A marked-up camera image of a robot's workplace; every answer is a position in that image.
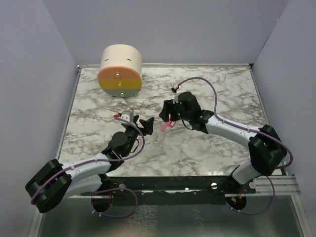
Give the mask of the pink strap keyring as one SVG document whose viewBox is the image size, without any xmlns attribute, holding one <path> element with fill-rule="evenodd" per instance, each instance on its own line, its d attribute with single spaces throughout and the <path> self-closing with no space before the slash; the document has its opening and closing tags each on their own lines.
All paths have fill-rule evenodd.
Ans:
<svg viewBox="0 0 316 237">
<path fill-rule="evenodd" d="M 172 121 L 165 122 L 161 127 L 160 131 L 164 132 L 167 128 L 171 128 Z"/>
</svg>

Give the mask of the red tagged silver key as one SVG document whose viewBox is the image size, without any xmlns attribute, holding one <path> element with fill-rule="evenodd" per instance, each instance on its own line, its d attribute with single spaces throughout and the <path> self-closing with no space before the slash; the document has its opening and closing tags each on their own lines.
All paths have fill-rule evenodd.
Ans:
<svg viewBox="0 0 316 237">
<path fill-rule="evenodd" d="M 169 122 L 168 122 L 168 127 L 169 127 L 169 128 L 173 128 L 174 125 L 175 125 L 175 123 L 176 123 L 175 121 L 169 121 Z"/>
</svg>

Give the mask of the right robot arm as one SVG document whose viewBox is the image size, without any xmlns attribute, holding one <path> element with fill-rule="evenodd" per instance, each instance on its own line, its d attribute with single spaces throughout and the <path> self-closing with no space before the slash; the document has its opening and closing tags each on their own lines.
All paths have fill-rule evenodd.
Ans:
<svg viewBox="0 0 316 237">
<path fill-rule="evenodd" d="M 159 117 L 164 122 L 187 122 L 191 130 L 218 135 L 248 148 L 250 160 L 228 176 L 227 188 L 232 193 L 240 192 L 251 179 L 271 175 L 287 155 L 273 127 L 245 127 L 225 120 L 212 111 L 201 109 L 191 92 L 182 92 L 171 100 L 165 100 Z"/>
</svg>

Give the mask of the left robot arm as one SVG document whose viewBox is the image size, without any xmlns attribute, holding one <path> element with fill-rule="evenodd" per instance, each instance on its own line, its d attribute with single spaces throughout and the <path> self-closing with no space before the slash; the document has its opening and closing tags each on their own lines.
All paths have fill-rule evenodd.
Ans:
<svg viewBox="0 0 316 237">
<path fill-rule="evenodd" d="M 140 144 L 145 144 L 145 136 L 153 133 L 155 119 L 143 120 L 135 116 L 132 120 L 125 120 L 122 114 L 115 119 L 122 123 L 125 131 L 114 133 L 100 153 L 78 162 L 60 163 L 52 159 L 27 182 L 25 190 L 31 204 L 40 213 L 51 211 L 62 199 L 73 195 L 89 192 L 105 194 L 109 182 L 102 176 L 142 152 L 142 148 L 134 149 L 133 146 L 139 137 L 142 139 Z"/>
</svg>

